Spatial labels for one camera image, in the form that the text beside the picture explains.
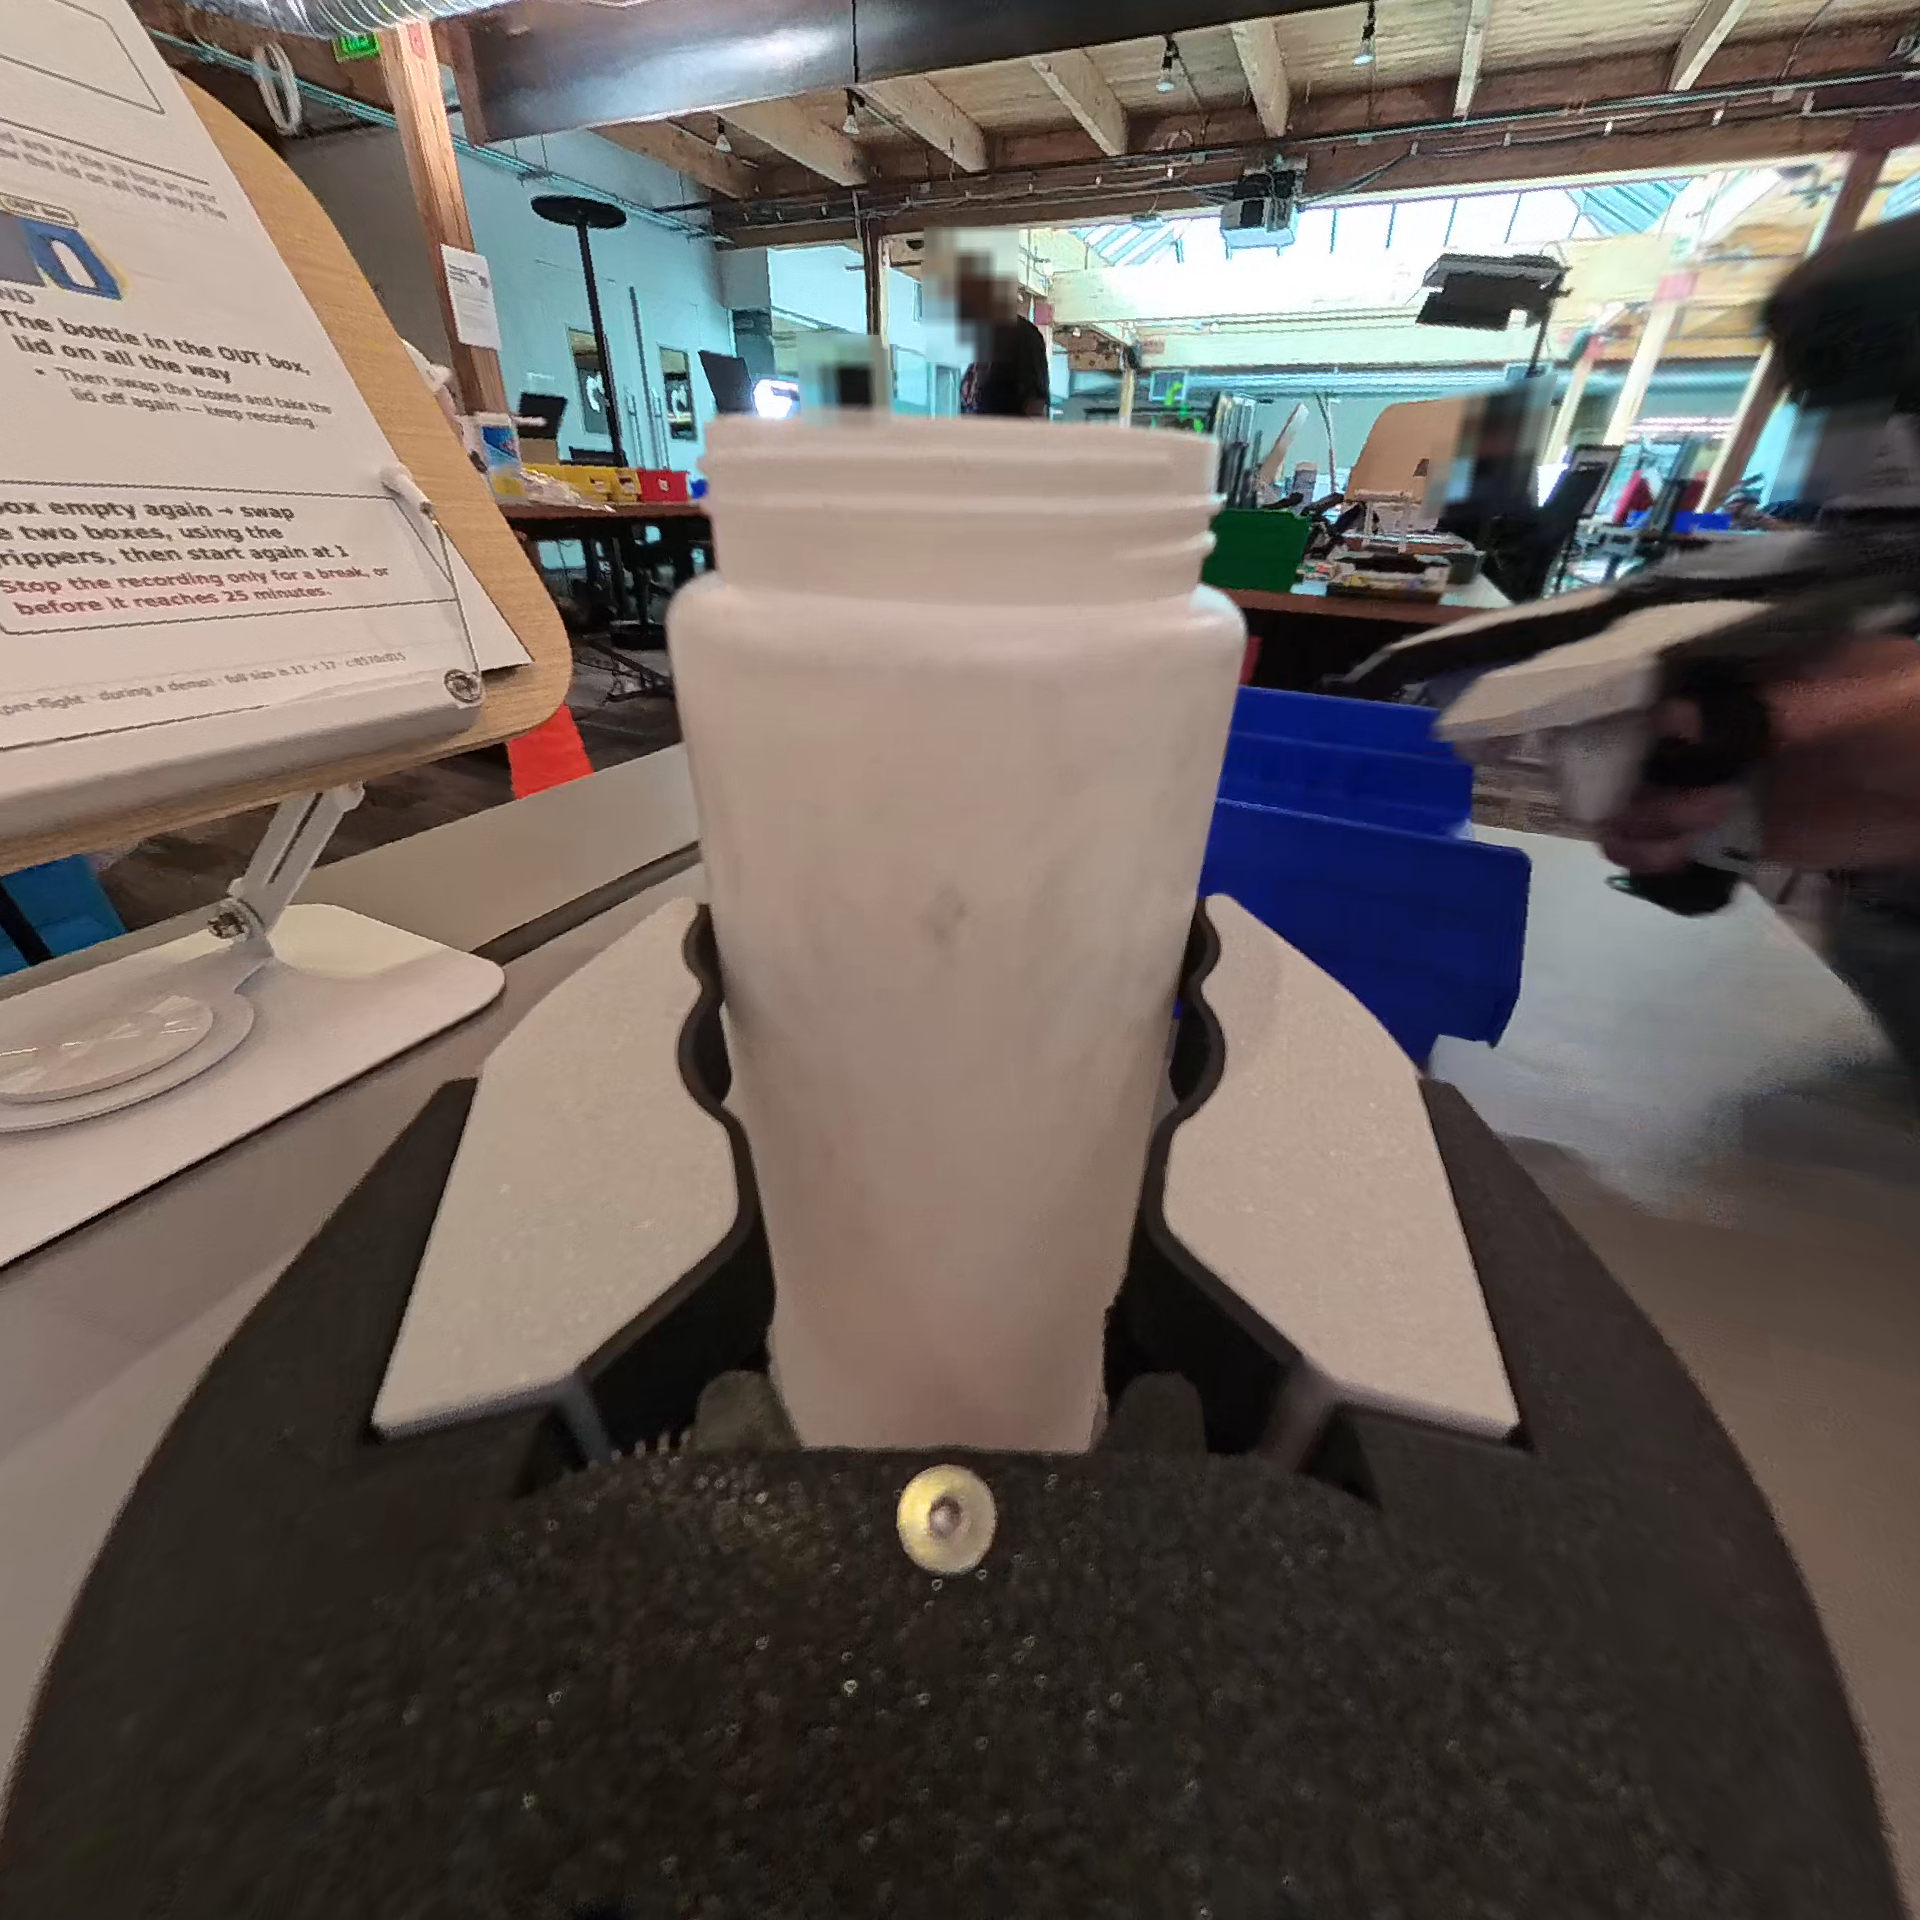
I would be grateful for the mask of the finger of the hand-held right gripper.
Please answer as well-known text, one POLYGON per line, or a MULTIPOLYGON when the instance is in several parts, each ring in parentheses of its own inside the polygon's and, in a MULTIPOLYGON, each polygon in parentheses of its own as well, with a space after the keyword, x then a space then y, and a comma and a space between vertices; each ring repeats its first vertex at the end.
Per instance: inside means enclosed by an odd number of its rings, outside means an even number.
POLYGON ((1586 728, 1652 703, 1663 642, 1643 621, 1551 646, 1478 673, 1436 718, 1447 742, 1498 742, 1586 728))
POLYGON ((1335 676, 1333 693, 1452 703, 1484 671, 1619 621, 1663 642, 1650 705, 1755 705, 1766 670, 1822 639, 1822 532, 1727 534, 1619 582, 1414 631, 1335 676))

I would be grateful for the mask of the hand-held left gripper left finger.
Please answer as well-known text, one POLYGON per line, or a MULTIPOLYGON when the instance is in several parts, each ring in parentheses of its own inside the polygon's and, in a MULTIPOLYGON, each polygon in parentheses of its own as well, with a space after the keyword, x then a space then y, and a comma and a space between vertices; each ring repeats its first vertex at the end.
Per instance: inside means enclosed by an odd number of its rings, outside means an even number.
POLYGON ((775 1279, 729 1089, 711 916, 673 897, 481 1069, 373 1428, 535 1413, 654 1444, 761 1366, 775 1279))

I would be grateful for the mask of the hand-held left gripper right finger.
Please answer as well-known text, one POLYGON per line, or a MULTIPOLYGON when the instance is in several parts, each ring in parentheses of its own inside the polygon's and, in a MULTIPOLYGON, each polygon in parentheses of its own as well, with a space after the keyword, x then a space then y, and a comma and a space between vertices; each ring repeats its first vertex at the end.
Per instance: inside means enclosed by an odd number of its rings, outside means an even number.
POLYGON ((1194 909, 1110 1380, 1182 1380, 1211 1453, 1308 1463, 1367 1413, 1522 1425, 1422 1069, 1249 908, 1194 909))

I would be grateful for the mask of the blue plastic bin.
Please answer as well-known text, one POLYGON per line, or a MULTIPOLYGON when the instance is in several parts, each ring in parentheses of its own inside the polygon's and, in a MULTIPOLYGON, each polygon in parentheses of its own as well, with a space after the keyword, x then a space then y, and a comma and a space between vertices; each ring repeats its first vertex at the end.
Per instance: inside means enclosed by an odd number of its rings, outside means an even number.
POLYGON ((1413 1062, 1498 1044, 1518 1007, 1530 856, 1471 833, 1475 774, 1413 703, 1239 687, 1203 870, 1342 983, 1413 1062))

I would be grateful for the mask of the white plastic bottle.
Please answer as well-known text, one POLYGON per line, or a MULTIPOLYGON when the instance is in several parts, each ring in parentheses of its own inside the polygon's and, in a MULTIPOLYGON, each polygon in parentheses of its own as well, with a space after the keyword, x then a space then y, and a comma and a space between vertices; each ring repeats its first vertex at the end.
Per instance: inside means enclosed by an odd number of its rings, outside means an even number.
POLYGON ((1079 1453, 1103 1409, 1241 676, 1207 439, 726 417, 667 653, 817 1449, 1079 1453))

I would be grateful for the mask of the person's right hand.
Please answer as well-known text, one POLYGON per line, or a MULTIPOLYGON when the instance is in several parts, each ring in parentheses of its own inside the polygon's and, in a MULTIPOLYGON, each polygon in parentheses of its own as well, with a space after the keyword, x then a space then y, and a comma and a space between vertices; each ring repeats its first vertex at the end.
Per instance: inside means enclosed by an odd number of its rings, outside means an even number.
POLYGON ((1646 783, 1597 826, 1601 849, 1631 873, 1692 860, 1754 800, 1749 845, 1797 870, 1862 873, 1917 860, 1917 646, 1877 637, 1764 690, 1769 757, 1727 786, 1646 783))

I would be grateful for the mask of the wooden desk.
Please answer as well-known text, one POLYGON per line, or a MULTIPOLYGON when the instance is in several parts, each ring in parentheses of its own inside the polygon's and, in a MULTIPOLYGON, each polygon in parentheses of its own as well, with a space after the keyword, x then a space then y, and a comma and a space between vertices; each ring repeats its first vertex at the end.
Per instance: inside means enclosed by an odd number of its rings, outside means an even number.
POLYGON ((1449 586, 1436 598, 1380 593, 1380 592, 1333 592, 1330 582, 1297 582, 1287 592, 1253 586, 1221 586, 1246 615, 1261 616, 1317 616, 1371 621, 1393 629, 1428 629, 1507 609, 1507 596, 1486 581, 1449 586))

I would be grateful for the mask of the green plastic bin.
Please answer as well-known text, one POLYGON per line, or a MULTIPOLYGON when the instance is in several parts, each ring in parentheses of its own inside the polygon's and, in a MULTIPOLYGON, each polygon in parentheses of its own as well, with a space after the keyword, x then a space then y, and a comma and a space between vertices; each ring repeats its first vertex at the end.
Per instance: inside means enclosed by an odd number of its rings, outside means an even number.
POLYGON ((1221 510, 1203 582, 1221 592, 1290 592, 1302 575, 1313 521, 1287 510, 1221 510))

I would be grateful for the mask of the orange traffic cone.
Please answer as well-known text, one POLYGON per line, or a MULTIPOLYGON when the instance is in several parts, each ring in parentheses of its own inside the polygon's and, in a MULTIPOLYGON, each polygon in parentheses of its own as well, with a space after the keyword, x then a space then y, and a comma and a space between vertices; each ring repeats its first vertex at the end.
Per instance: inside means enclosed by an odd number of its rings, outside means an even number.
POLYGON ((589 778, 594 768, 573 710, 563 703, 547 719, 505 742, 513 800, 589 778))

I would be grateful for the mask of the wooden clipboard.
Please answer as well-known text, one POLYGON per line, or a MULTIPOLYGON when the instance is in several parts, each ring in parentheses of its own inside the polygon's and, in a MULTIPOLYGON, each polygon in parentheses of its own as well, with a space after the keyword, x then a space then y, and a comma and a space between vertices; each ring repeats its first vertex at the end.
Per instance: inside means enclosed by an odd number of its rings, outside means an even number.
POLYGON ((570 682, 567 637, 547 586, 324 207, 260 137, 173 76, 375 416, 403 450, 425 457, 451 554, 468 566, 482 609, 495 616, 473 632, 484 693, 465 728, 441 733, 403 732, 395 710, 361 710, 357 721, 323 712, 318 727, 295 727, 298 710, 255 710, 210 727, 147 727, 5 752, 7 870, 491 748, 547 719, 570 682))

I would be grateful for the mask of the black floor lamp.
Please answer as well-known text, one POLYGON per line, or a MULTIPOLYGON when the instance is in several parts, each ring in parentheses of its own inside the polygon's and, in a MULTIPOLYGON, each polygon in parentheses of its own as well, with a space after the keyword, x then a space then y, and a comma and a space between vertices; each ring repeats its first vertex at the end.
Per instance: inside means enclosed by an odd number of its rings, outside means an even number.
POLYGON ((609 444, 612 452, 612 466, 627 466, 629 452, 622 434, 617 373, 609 344, 609 327, 593 254, 593 237, 596 232, 615 232, 623 228, 629 221, 629 213, 615 204, 579 193, 537 193, 532 197, 532 213, 547 224, 573 231, 582 262, 582 286, 589 309, 593 343, 604 381, 604 410, 609 417, 609 444))

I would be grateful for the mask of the instruction sheet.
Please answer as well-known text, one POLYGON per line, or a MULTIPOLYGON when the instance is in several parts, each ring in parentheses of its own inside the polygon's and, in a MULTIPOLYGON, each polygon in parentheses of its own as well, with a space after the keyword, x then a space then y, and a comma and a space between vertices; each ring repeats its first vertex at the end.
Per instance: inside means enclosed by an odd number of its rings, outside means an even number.
POLYGON ((3 7, 5 752, 460 732, 495 624, 127 5, 3 7))

